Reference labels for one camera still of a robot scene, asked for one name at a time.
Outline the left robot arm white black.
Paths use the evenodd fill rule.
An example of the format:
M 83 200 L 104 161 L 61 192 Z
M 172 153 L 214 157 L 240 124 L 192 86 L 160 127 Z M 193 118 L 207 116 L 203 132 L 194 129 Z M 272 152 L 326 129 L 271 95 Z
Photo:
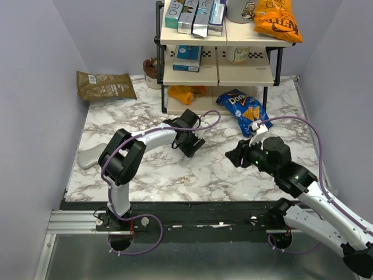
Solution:
M 180 117 L 167 119 L 149 130 L 131 133 L 119 129 L 115 132 L 98 159 L 110 191 L 106 217 L 101 218 L 104 225 L 116 230 L 124 230 L 129 225 L 129 182 L 136 175 L 143 155 L 171 145 L 186 157 L 192 157 L 205 143 L 194 131 L 201 123 L 200 117 L 187 109 Z

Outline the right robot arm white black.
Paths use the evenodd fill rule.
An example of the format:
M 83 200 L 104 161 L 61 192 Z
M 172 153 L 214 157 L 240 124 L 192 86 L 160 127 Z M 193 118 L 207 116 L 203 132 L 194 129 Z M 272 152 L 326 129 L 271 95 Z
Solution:
M 316 175 L 293 162 L 290 147 L 280 137 L 254 145 L 241 140 L 225 156 L 235 167 L 255 166 L 272 176 L 282 191 L 318 214 L 313 218 L 294 203 L 280 199 L 268 214 L 272 227 L 280 229 L 287 225 L 299 229 L 341 256 L 355 274 L 372 277 L 372 224 L 323 190 Z

